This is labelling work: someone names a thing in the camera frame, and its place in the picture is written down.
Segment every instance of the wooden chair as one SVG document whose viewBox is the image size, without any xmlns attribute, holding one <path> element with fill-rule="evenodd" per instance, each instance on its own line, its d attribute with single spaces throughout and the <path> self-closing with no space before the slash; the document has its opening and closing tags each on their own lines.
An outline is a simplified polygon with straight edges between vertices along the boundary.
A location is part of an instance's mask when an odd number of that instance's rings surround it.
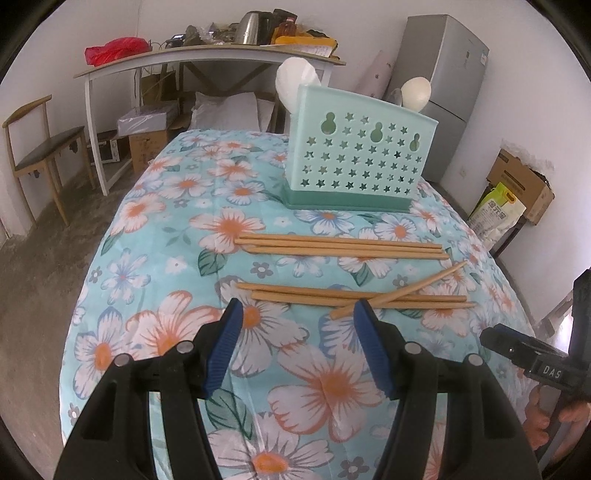
<svg viewBox="0 0 591 480">
<path fill-rule="evenodd" d="M 69 222 L 66 217 L 66 212 L 64 211 L 64 206 L 62 205 L 59 196 L 62 185 L 60 175 L 57 171 L 56 166 L 56 154 L 64 148 L 66 148 L 72 142 L 75 142 L 78 139 L 80 139 L 80 149 L 82 151 L 82 156 L 86 163 L 86 170 L 88 171 L 88 176 L 90 178 L 90 185 L 93 189 L 95 188 L 95 179 L 92 176 L 90 158 L 88 157 L 88 152 L 86 151 L 86 138 L 84 135 L 84 127 L 70 128 L 69 130 L 54 135 L 53 137 L 49 134 L 49 122 L 47 120 L 46 105 L 46 103 L 49 100 L 51 100 L 51 95 L 39 98 L 39 100 L 35 100 L 34 102 L 23 105 L 6 119 L 6 121 L 2 124 L 2 128 L 4 129 L 4 132 L 6 134 L 8 160 L 10 162 L 10 166 L 12 167 L 13 175 L 17 180 L 18 191 L 22 197 L 22 201 L 25 203 L 27 207 L 28 215 L 31 218 L 33 224 L 35 224 L 35 217 L 33 217 L 31 207 L 29 207 L 27 198 L 25 197 L 25 193 L 22 191 L 22 185 L 19 177 L 27 173 L 31 173 L 32 171 L 38 170 L 43 171 L 43 173 L 45 173 L 45 175 L 47 176 L 47 183 L 49 184 L 49 189 L 51 191 L 53 201 L 56 203 L 57 209 L 59 210 L 60 215 L 64 220 L 64 223 L 66 224 L 66 226 L 68 226 Z M 39 146 L 33 149 L 29 154 L 27 154 L 18 164 L 15 164 L 14 152 L 12 151 L 12 144 L 10 142 L 9 125 L 13 124 L 17 120 L 20 120 L 22 117 L 33 111 L 38 106 L 42 107 L 43 109 L 43 127 L 45 129 L 45 140 Z"/>
</svg>

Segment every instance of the bed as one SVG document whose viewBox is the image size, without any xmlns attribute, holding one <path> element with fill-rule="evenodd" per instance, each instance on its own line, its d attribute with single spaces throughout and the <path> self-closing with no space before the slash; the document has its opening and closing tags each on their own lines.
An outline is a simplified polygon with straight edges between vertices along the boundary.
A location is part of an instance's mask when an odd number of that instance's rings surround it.
<svg viewBox="0 0 591 480">
<path fill-rule="evenodd" d="M 243 232 L 428 241 L 443 244 L 454 262 L 468 260 L 422 293 L 467 295 L 475 308 L 379 315 L 436 356 L 461 361 L 480 353 L 523 417 L 530 380 L 483 349 L 478 336 L 499 322 L 533 332 L 506 278 L 459 215 L 426 182 L 418 185 L 409 213 L 289 210 L 278 196 L 287 142 L 285 135 L 259 132 L 185 132 L 124 198 L 91 263 L 66 338 L 64 441 L 115 355 L 160 355 L 192 339 L 237 297 L 245 317 L 234 358 L 222 388 L 200 401 L 222 476 L 372 478 L 396 402 L 385 400 L 371 380 L 351 318 L 331 321 L 327 308 L 253 300 L 236 285 L 391 291 L 450 260 L 252 255 L 234 243 Z M 158 475 L 171 479 L 156 395 L 150 403 Z M 437 478 L 445 416 L 441 395 L 425 478 Z"/>
</svg>

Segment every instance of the refrigerator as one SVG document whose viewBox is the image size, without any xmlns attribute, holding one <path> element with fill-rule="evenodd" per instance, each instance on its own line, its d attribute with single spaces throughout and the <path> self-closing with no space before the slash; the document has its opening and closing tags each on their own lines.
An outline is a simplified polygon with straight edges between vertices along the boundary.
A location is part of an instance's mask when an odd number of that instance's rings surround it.
<svg viewBox="0 0 591 480">
<path fill-rule="evenodd" d="M 423 178 L 439 183 L 452 161 L 480 91 L 489 49 L 449 15 L 408 17 L 384 99 L 414 77 L 431 82 L 431 99 L 421 110 L 439 122 Z"/>
</svg>

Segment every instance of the chopstick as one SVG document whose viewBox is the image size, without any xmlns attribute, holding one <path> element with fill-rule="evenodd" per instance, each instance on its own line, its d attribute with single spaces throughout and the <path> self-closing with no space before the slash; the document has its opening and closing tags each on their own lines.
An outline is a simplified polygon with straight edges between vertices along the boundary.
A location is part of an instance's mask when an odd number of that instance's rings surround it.
<svg viewBox="0 0 591 480">
<path fill-rule="evenodd" d="M 371 240 L 363 238 L 343 238 L 339 236 L 310 236 L 310 235 L 276 235 L 273 233 L 241 233 L 240 239 L 249 240 L 285 240 L 301 242 L 330 242 L 349 245 L 386 245 L 390 247 L 418 247 L 441 250 L 441 244 L 430 244 L 428 242 L 391 242 L 386 240 Z"/>
<path fill-rule="evenodd" d="M 381 292 L 377 291 L 354 291 L 337 290 L 336 288 L 308 288 L 308 287 L 289 287 L 285 285 L 265 285 L 261 283 L 239 282 L 238 288 L 254 292 L 283 293 L 287 295 L 301 295 L 310 297 L 323 297 L 328 299 L 341 300 L 359 300 L 372 299 Z M 467 300 L 465 295 L 404 295 L 400 297 L 403 301 L 438 301 L 438 302 L 463 302 Z"/>
<path fill-rule="evenodd" d="M 356 244 L 347 244 L 347 243 L 339 243 L 339 242 L 331 242 L 330 238 L 322 238 L 319 237 L 316 242 L 309 242 L 309 241 L 300 241 L 300 240 L 272 240 L 268 238 L 237 238 L 234 240 L 234 243 L 237 245 L 252 245 L 253 247 L 313 247 L 313 248 L 331 248 L 331 249 L 351 249 Z M 443 250 L 437 250 L 435 248 L 430 247 L 401 247 L 398 245 L 366 245 L 367 247 L 371 247 L 371 250 L 377 251 L 396 251 L 396 252 L 425 252 L 425 253 L 433 253 L 433 252 L 441 252 Z"/>
<path fill-rule="evenodd" d="M 340 248 L 305 248 L 305 247 L 244 247 L 251 254 L 296 255 L 302 257 L 365 257 L 365 258 L 421 258 L 446 260 L 449 257 L 442 252 L 414 252 L 414 251 L 371 251 Z"/>
<path fill-rule="evenodd" d="M 455 265 L 452 265 L 451 267 L 446 268 L 445 270 L 442 270 L 439 273 L 435 273 L 435 274 L 431 275 L 430 277 L 427 277 L 427 278 L 420 280 L 418 282 L 415 282 L 415 283 L 411 283 L 410 285 L 407 285 L 406 287 L 399 288 L 398 290 L 394 290 L 389 293 L 384 293 L 384 294 L 378 295 L 378 296 L 370 299 L 369 304 L 372 307 L 380 308 L 386 303 L 397 300 L 404 295 L 414 293 L 417 290 L 419 290 L 423 287 L 426 287 L 427 285 L 430 285 L 431 283 L 433 283 L 437 280 L 441 280 L 443 277 L 447 277 L 448 275 L 451 275 L 452 273 L 454 273 L 456 270 L 459 270 L 467 263 L 468 263 L 468 261 L 464 260 L 463 262 L 459 262 Z M 353 314 L 353 307 L 354 307 L 354 304 L 352 303 L 352 304 L 349 304 L 345 307 L 335 309 L 332 312 L 330 312 L 330 318 L 333 320 L 338 320 L 343 317 L 348 317 Z"/>
<path fill-rule="evenodd" d="M 251 293 L 254 300 L 276 301 L 281 303 L 297 303 L 299 305 L 314 305 L 322 307 L 340 307 L 349 304 L 349 299 L 335 299 L 308 295 L 291 295 L 286 293 L 273 293 L 267 291 L 255 290 Z M 418 310 L 433 310 L 433 309 L 468 309 L 475 304 L 466 301 L 408 301 L 398 300 L 389 301 L 380 305 L 383 309 L 418 309 Z"/>
</svg>

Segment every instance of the white table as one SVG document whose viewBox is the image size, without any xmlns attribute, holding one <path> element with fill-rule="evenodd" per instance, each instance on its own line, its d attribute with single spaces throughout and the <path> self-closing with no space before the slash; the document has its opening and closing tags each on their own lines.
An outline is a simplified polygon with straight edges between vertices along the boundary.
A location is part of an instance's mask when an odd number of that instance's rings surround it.
<svg viewBox="0 0 591 480">
<path fill-rule="evenodd" d="M 282 63 L 289 57 L 302 57 L 308 60 L 317 70 L 320 83 L 324 86 L 329 84 L 330 75 L 335 65 L 345 65 L 345 62 L 335 57 L 320 57 L 317 55 L 287 50 L 284 47 L 276 46 L 250 46 L 250 45 L 199 45 L 194 47 L 169 48 L 168 50 L 150 51 L 140 55 L 134 55 L 125 59 L 116 60 L 106 65 L 101 65 L 86 72 L 76 75 L 75 78 L 82 77 L 85 80 L 86 97 L 86 117 L 88 120 L 88 133 L 92 154 L 95 158 L 96 173 L 99 177 L 100 188 L 103 195 L 109 193 L 113 184 L 121 178 L 121 175 L 131 164 L 131 160 L 126 161 L 115 174 L 107 180 L 103 164 L 100 161 L 99 144 L 96 138 L 96 125 L 92 114 L 93 95 L 92 82 L 97 78 L 111 75 L 114 73 L 136 70 L 135 75 L 135 97 L 137 102 L 141 101 L 140 81 L 143 67 L 159 65 L 173 62 L 194 62 L 202 60 L 248 60 L 261 63 Z"/>
</svg>

